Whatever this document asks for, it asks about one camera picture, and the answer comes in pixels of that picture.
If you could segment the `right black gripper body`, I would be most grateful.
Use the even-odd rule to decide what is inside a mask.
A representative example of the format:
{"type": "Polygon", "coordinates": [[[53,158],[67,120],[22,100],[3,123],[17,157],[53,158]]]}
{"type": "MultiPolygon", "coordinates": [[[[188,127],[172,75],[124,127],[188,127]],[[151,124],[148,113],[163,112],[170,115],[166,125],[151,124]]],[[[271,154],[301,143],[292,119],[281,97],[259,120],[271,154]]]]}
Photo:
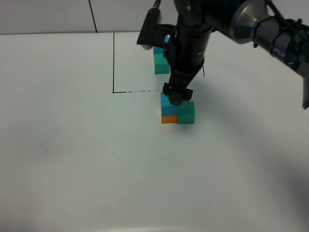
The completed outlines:
{"type": "Polygon", "coordinates": [[[204,64],[209,37],[208,24],[177,24],[167,49],[170,65],[169,91],[183,92],[195,78],[204,64]]]}

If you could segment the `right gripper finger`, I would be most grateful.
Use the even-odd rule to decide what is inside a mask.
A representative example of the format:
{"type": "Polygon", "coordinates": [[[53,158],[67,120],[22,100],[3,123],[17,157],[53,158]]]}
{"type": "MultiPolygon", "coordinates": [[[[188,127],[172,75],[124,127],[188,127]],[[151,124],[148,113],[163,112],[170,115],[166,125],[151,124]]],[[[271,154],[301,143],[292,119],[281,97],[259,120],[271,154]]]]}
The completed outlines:
{"type": "Polygon", "coordinates": [[[182,95],[177,91],[175,91],[170,84],[164,83],[163,94],[168,98],[170,104],[172,105],[182,104],[182,95]]]}
{"type": "Polygon", "coordinates": [[[190,101],[193,95],[193,90],[191,89],[185,89],[182,94],[182,101],[190,101]]]}

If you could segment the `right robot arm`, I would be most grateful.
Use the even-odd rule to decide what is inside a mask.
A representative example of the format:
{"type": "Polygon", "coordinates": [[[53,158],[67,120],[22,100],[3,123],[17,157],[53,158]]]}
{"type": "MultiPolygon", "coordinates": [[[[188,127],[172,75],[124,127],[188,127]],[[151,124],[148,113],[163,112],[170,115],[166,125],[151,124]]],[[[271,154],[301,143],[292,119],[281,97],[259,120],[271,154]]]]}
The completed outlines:
{"type": "Polygon", "coordinates": [[[300,75],[303,108],[309,106],[309,28],[301,20],[285,19],[270,0],[177,0],[176,28],[166,56],[170,80],[163,92],[171,104],[189,101],[188,85],[204,63],[210,34],[218,31],[238,44],[253,43],[300,75]]]}

